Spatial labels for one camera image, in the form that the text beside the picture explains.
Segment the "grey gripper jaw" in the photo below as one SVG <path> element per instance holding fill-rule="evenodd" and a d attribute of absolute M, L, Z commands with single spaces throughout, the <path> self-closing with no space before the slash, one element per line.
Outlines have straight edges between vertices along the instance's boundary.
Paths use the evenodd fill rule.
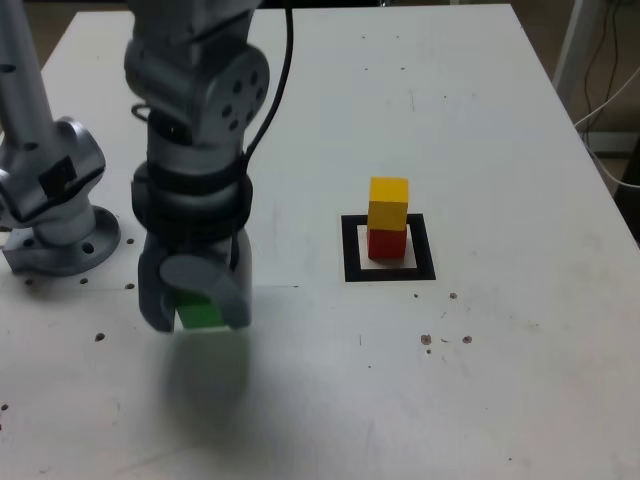
<path fill-rule="evenodd" d="M 145 243 L 138 261 L 138 304 L 144 320 L 161 333 L 175 325 L 175 292 L 161 279 L 159 267 L 168 252 L 158 243 Z"/>
<path fill-rule="evenodd" d="M 159 274 L 175 292 L 202 297 L 205 305 L 215 307 L 230 329 L 251 324 L 251 263 L 240 260 L 231 270 L 218 259 L 175 255 L 162 262 Z"/>

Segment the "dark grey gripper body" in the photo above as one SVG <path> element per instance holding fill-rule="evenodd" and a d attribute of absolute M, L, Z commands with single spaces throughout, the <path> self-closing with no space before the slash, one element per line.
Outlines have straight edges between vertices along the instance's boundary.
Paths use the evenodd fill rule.
<path fill-rule="evenodd" d="M 225 262 L 229 265 L 231 270 L 236 268 L 236 265 L 240 260 L 243 260 L 246 263 L 251 263 L 252 261 L 251 244 L 244 230 L 236 232 L 232 234 L 232 236 L 219 242 L 197 245 L 193 248 L 186 246 L 169 247 L 161 241 L 158 236 L 152 233 L 148 233 L 146 235 L 144 244 L 145 243 L 158 243 L 161 245 L 168 252 L 168 257 L 166 259 L 175 255 L 192 255 L 209 259 L 218 259 L 219 261 Z M 180 300 L 203 301 L 203 298 L 191 296 L 188 293 L 175 292 L 175 301 Z"/>

